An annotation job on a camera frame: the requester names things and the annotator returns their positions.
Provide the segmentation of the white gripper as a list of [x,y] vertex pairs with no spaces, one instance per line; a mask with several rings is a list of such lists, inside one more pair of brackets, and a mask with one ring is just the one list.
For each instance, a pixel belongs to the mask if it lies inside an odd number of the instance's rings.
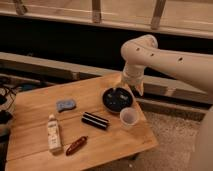
[[126,63],[122,71],[120,85],[125,83],[134,86],[140,96],[144,94],[143,78],[145,67],[142,65],[133,65]]

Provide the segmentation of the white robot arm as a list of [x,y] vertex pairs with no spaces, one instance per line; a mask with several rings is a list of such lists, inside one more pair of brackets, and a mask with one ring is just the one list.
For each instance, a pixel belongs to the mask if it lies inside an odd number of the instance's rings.
[[121,83],[134,86],[140,94],[149,67],[210,96],[212,106],[200,125],[187,171],[213,171],[213,55],[161,50],[153,35],[143,35],[125,42],[121,56],[125,60]]

